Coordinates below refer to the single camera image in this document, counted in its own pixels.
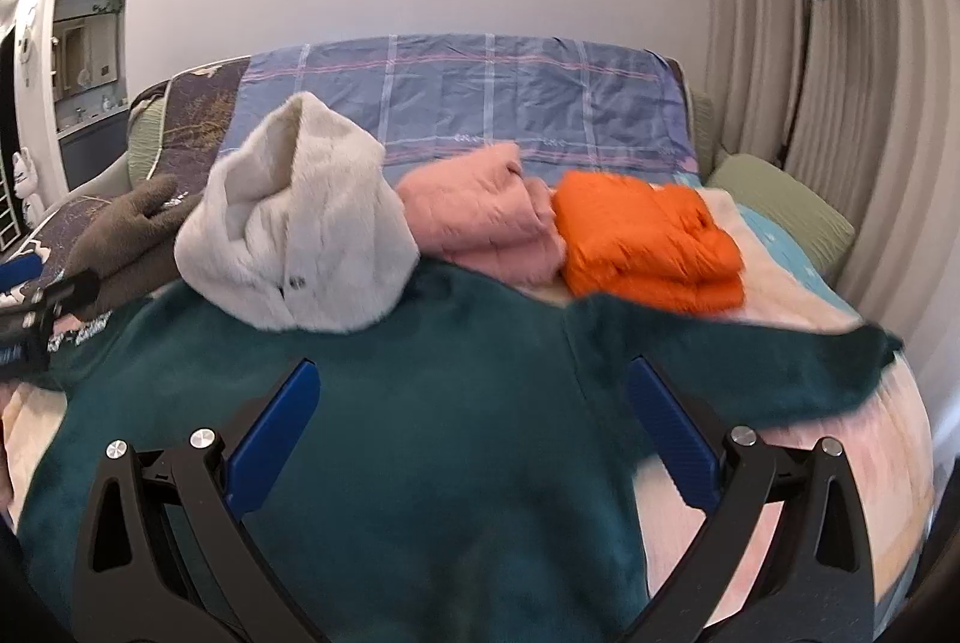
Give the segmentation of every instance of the folded orange jacket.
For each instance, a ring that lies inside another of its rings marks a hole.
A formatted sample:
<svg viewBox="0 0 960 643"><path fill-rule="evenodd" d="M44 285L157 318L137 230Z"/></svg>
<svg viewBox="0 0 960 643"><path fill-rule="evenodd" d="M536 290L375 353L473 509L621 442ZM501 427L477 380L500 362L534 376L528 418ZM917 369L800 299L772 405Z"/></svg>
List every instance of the folded orange jacket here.
<svg viewBox="0 0 960 643"><path fill-rule="evenodd" d="M569 171L553 196L574 296L606 291L674 312L743 304L743 259L691 187Z"/></svg>

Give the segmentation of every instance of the white fluffy hood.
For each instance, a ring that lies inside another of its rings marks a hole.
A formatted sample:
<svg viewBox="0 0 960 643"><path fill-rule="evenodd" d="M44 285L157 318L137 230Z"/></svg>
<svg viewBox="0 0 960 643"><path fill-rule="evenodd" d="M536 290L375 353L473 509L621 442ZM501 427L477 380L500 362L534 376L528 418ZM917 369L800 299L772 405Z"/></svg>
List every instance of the white fluffy hood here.
<svg viewBox="0 0 960 643"><path fill-rule="evenodd" d="M176 237L182 278L256 328L376 322L418 259L383 155L312 93L291 96L210 170Z"/></svg>

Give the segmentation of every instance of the blue plaid blanket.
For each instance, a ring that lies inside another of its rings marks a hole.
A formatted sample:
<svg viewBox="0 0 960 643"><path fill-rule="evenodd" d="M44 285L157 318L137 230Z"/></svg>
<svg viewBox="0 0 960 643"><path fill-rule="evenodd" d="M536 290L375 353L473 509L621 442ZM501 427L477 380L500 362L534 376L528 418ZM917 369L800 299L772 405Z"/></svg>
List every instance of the blue plaid blanket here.
<svg viewBox="0 0 960 643"><path fill-rule="evenodd" d="M520 144L524 173L549 184L571 168L660 183L696 174L683 88L663 59L643 50L486 34L391 35L262 53L241 80L219 155L301 90L384 144L392 183L434 158L506 140Z"/></svg>

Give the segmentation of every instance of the green sweatshirt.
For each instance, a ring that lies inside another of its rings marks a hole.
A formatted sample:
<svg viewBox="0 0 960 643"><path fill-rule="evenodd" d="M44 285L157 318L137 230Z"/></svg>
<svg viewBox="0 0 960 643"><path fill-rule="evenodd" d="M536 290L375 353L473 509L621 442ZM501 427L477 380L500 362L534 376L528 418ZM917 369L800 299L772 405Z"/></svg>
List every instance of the green sweatshirt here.
<svg viewBox="0 0 960 643"><path fill-rule="evenodd" d="M245 523L334 643L599 643L647 602L632 473L652 449L621 391L631 358L768 427L855 408L898 347L874 326L818 336L605 295L557 309L436 261L352 334L256 331L181 283L61 343L40 382L69 406L19 536L66 620L107 443L183 442L310 358L320 406Z"/></svg>

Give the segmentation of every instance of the curtain fold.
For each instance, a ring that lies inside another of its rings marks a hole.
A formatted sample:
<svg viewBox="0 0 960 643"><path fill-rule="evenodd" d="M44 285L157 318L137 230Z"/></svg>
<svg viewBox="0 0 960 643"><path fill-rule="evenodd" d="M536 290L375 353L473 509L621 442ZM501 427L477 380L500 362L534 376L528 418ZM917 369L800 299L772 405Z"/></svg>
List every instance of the curtain fold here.
<svg viewBox="0 0 960 643"><path fill-rule="evenodd" d="M773 160L797 103L802 0L714 0L707 93L730 152ZM895 0L814 2L809 61L786 171L863 220L896 72Z"/></svg>
<svg viewBox="0 0 960 643"><path fill-rule="evenodd" d="M896 4L889 134L838 290L904 338L934 457L949 463L960 451L960 0Z"/></svg>

